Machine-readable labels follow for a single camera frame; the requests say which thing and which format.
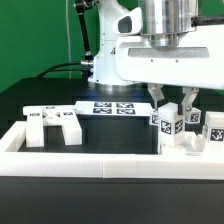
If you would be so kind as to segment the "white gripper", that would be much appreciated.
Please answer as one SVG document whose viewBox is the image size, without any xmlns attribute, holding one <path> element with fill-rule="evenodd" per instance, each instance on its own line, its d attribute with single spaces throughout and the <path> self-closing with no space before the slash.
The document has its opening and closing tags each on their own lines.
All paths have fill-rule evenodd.
<svg viewBox="0 0 224 224">
<path fill-rule="evenodd" d="M 144 6 L 117 19 L 113 30 L 119 76 L 149 83 L 155 109 L 162 84 L 184 86 L 179 115 L 192 110 L 198 88 L 224 89 L 223 19 L 207 22 L 189 6 Z"/>
</svg>

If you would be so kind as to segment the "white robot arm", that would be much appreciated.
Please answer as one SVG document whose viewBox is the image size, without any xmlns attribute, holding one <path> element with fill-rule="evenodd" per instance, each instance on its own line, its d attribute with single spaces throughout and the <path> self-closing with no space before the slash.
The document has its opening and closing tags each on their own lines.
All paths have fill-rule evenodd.
<svg viewBox="0 0 224 224">
<path fill-rule="evenodd" d="M 159 107 L 164 85 L 181 86 L 181 112 L 200 88 L 224 90 L 224 16 L 198 14 L 199 0 L 94 0 L 100 49 L 89 82 L 108 90 L 145 83 Z"/>
</svg>

